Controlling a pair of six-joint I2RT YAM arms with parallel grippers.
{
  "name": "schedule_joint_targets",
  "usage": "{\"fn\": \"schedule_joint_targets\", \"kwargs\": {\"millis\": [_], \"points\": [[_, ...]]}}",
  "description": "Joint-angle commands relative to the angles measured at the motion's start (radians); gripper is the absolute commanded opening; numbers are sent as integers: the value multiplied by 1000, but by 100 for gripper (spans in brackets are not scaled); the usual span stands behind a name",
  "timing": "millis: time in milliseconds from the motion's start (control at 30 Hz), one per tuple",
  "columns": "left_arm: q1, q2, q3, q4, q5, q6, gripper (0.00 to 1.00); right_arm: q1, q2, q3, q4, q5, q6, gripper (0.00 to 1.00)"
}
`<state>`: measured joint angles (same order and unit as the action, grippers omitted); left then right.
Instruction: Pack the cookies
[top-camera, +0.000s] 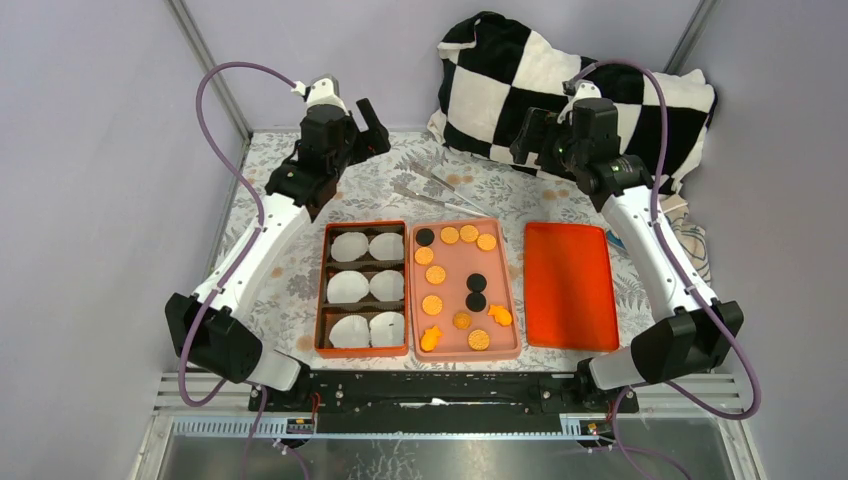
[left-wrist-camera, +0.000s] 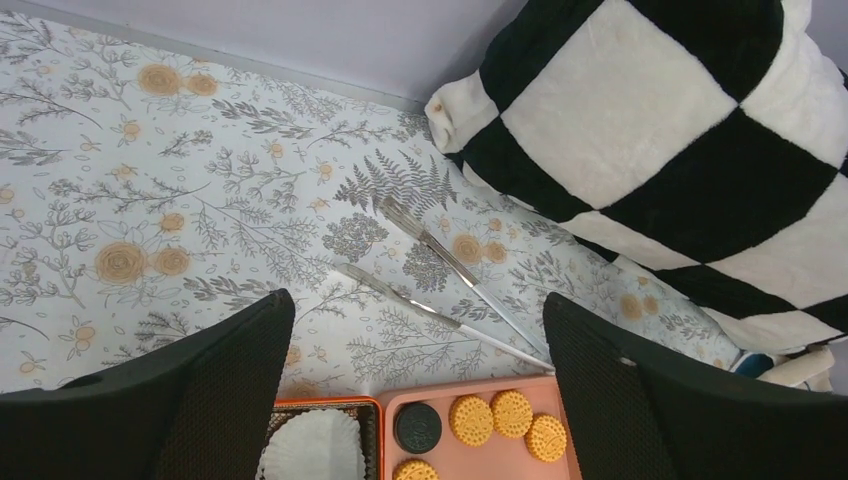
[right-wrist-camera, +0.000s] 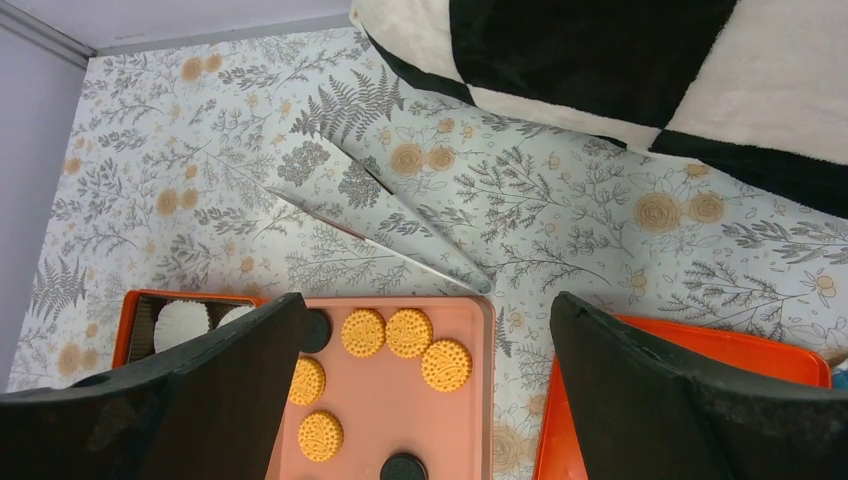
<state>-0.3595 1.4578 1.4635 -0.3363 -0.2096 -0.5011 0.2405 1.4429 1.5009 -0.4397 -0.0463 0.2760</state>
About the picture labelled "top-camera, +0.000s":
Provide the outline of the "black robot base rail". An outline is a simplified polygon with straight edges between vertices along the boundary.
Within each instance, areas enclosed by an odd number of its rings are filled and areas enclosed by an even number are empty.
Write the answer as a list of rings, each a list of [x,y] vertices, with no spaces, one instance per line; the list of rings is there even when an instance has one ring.
[[[562,414],[607,418],[617,395],[570,373],[308,370],[248,408],[301,412],[322,434],[536,434]]]

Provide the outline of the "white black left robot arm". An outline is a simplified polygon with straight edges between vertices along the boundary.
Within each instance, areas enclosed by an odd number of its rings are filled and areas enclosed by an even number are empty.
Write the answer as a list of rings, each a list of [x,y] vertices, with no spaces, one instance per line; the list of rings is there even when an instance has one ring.
[[[366,98],[356,103],[365,121],[331,104],[307,108],[294,151],[272,171],[251,226],[192,294],[175,293],[165,316],[181,363],[191,362],[232,383],[272,389],[288,411],[309,401],[301,362],[277,351],[245,322],[282,254],[336,194],[351,165],[387,153],[389,134]]]

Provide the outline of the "orange cookie box with liners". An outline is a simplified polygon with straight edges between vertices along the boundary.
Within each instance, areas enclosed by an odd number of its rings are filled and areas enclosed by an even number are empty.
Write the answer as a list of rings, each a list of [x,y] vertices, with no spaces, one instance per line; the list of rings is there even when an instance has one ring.
[[[325,359],[409,351],[407,227],[400,220],[325,227],[314,349]]]

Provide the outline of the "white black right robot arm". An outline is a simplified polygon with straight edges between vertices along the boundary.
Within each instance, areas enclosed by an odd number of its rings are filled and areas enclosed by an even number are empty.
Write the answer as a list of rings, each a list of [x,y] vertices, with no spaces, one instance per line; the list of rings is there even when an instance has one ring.
[[[519,162],[536,151],[543,171],[575,178],[623,241],[654,315],[629,347],[579,367],[573,396],[589,412],[607,405],[613,389],[720,366],[744,321],[738,303],[720,301],[689,263],[652,195],[652,175],[639,157],[620,153],[617,122],[604,98],[577,100],[564,114],[531,108],[510,147]]]

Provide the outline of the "metal serving tongs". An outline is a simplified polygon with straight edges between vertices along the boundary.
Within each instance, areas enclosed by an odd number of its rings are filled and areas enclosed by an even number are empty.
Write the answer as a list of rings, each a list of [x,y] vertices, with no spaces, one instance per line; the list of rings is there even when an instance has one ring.
[[[439,191],[439,196],[428,196],[426,193],[413,190],[407,185],[394,185],[393,190],[396,194],[477,218],[496,218],[496,215],[489,209],[461,194],[455,186],[436,175],[425,165],[412,161],[409,167],[415,175],[425,180],[426,185],[435,187]]]

